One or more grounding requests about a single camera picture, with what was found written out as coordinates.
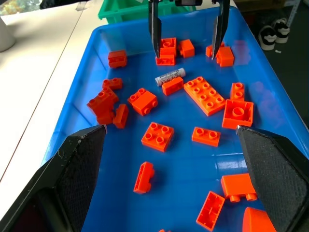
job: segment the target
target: flat orange lego plate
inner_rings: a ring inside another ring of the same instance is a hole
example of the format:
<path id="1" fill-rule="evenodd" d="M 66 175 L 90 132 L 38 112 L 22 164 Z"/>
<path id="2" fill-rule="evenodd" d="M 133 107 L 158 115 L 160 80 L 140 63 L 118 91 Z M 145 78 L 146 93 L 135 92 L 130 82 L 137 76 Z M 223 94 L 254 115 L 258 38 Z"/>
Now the flat orange lego plate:
<path id="1" fill-rule="evenodd" d="M 220 136 L 220 132 L 195 127 L 192 134 L 192 141 L 217 147 L 219 145 Z"/>
<path id="2" fill-rule="evenodd" d="M 165 152 L 174 134 L 172 127 L 152 122 L 141 139 L 144 146 Z"/>
<path id="3" fill-rule="evenodd" d="M 183 88 L 207 116 L 225 107 L 225 99 L 201 76 L 184 84 Z"/>

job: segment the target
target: blue plastic tray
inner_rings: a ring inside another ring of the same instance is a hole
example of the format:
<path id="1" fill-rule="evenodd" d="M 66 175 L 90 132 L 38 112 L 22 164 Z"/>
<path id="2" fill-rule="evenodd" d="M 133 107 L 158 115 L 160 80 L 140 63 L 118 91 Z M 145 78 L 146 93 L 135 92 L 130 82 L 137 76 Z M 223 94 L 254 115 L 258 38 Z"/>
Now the blue plastic tray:
<path id="1" fill-rule="evenodd" d="M 159 105 L 147 116 L 129 107 L 124 130 L 108 126 L 98 183 L 84 223 L 84 232 L 204 232 L 196 218 L 210 190 L 223 195 L 222 175 L 247 172 L 239 139 L 234 130 L 221 127 L 223 111 L 207 117 L 185 93 L 165 96 L 154 78 L 177 68 L 187 71 L 185 82 L 203 76 L 224 97 L 231 84 L 246 86 L 246 99 L 253 101 L 253 126 L 288 137 L 307 157 L 309 135 L 270 64 L 236 8 L 231 8 L 225 43 L 235 55 L 233 67 L 220 68 L 205 56 L 211 44 L 218 8 L 162 18 L 162 37 L 190 38 L 196 47 L 192 58 L 177 58 L 175 66 L 157 66 L 147 20 L 131 21 L 95 29 L 70 88 L 44 162 L 67 135 L 96 125 L 87 102 L 101 91 L 104 79 L 121 77 L 124 87 L 116 91 L 120 103 L 144 87 L 158 97 Z M 128 64 L 110 69 L 108 53 L 125 49 Z M 167 152 L 145 147 L 140 140 L 154 121 L 175 129 Z M 195 126 L 220 131 L 218 148 L 194 143 Z M 154 164 L 155 176 L 149 193 L 133 193 L 144 161 Z M 231 204 L 227 201 L 215 232 L 239 232 L 247 206 L 262 208 L 259 201 Z"/>

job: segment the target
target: dark floor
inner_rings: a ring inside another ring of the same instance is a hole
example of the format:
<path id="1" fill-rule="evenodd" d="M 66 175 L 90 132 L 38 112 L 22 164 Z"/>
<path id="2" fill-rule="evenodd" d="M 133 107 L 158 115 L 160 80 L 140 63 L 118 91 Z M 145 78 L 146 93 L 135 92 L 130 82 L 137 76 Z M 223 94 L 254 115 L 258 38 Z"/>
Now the dark floor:
<path id="1" fill-rule="evenodd" d="M 309 8 L 300 3 L 286 44 L 265 55 L 304 122 L 309 124 Z"/>

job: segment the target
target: white object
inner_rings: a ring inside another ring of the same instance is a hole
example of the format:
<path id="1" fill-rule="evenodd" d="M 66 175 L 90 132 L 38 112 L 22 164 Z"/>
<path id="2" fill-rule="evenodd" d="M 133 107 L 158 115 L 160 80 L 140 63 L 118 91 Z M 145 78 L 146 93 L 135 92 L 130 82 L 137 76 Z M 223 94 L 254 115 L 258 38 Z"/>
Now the white object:
<path id="1" fill-rule="evenodd" d="M 0 52 L 12 47 L 16 39 L 13 37 L 8 27 L 0 17 Z"/>

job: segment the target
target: sloped orange lego piece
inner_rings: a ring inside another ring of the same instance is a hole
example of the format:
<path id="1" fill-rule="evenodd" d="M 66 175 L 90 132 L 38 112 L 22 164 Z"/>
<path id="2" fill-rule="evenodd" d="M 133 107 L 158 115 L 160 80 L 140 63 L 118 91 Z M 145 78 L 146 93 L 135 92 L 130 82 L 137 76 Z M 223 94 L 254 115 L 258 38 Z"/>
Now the sloped orange lego piece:
<path id="1" fill-rule="evenodd" d="M 248 173 L 224 175 L 221 178 L 221 185 L 225 198 L 229 198 L 231 202 L 239 202 L 241 197 L 246 197 L 248 201 L 257 199 Z"/>
<path id="2" fill-rule="evenodd" d="M 149 162 L 144 162 L 140 166 L 139 174 L 137 176 L 133 191 L 139 194 L 149 192 L 151 188 L 149 180 L 154 176 L 154 174 L 155 171 L 153 169 L 153 164 Z"/>
<path id="3" fill-rule="evenodd" d="M 108 65 L 111 68 L 124 67 L 127 63 L 126 51 L 110 52 L 108 54 Z"/>
<path id="4" fill-rule="evenodd" d="M 144 88 L 140 88 L 135 94 L 131 95 L 128 102 L 142 116 L 149 114 L 150 110 L 158 105 L 156 95 Z"/>
<path id="5" fill-rule="evenodd" d="M 237 125 L 250 127 L 253 123 L 254 104 L 248 101 L 226 100 L 222 127 L 236 129 Z"/>
<path id="6" fill-rule="evenodd" d="M 174 55 L 160 55 L 160 58 L 155 58 L 157 65 L 175 65 L 176 60 Z"/>
<path id="7" fill-rule="evenodd" d="M 220 47 L 216 57 L 220 67 L 232 66 L 234 63 L 234 56 L 230 47 Z"/>
<path id="8" fill-rule="evenodd" d="M 127 116 L 129 114 L 129 109 L 125 104 L 120 104 L 116 110 L 116 117 L 113 119 L 113 124 L 119 128 L 123 129 L 126 126 Z"/>
<path id="9" fill-rule="evenodd" d="M 217 147 L 219 145 L 220 136 L 220 132 L 195 127 L 192 134 L 192 141 Z"/>
<path id="10" fill-rule="evenodd" d="M 206 47 L 206 56 L 212 57 L 212 45 Z"/>
<path id="11" fill-rule="evenodd" d="M 176 56 L 176 38 L 161 39 L 160 54 Z"/>
<path id="12" fill-rule="evenodd" d="M 122 88 L 122 80 L 120 78 L 113 78 L 112 80 L 104 80 L 103 81 L 103 86 L 104 87 L 109 87 L 111 90 L 113 89 L 121 89 Z"/>
<path id="13" fill-rule="evenodd" d="M 242 232 L 276 232 L 266 211 L 247 207 L 243 216 Z"/>
<path id="14" fill-rule="evenodd" d="M 179 76 L 162 85 L 163 93 L 168 96 L 183 88 L 183 79 Z"/>
<path id="15" fill-rule="evenodd" d="M 174 134 L 172 127 L 152 122 L 141 139 L 144 146 L 165 152 Z"/>
<path id="16" fill-rule="evenodd" d="M 231 100 L 244 101 L 245 100 L 245 85 L 243 83 L 233 83 L 230 94 Z"/>
<path id="17" fill-rule="evenodd" d="M 184 84 L 183 88 L 207 116 L 225 107 L 225 99 L 201 76 Z"/>
<path id="18" fill-rule="evenodd" d="M 180 41 L 178 45 L 178 49 L 179 49 L 180 55 L 183 56 L 183 58 L 189 58 L 195 55 L 195 49 L 194 49 L 193 44 L 191 43 L 191 40 Z"/>
<path id="19" fill-rule="evenodd" d="M 197 217 L 197 224 L 206 230 L 213 231 L 225 199 L 210 191 Z"/>
<path id="20" fill-rule="evenodd" d="M 113 111 L 106 111 L 100 117 L 97 117 L 97 122 L 99 124 L 111 124 L 112 120 L 114 119 L 115 114 Z"/>

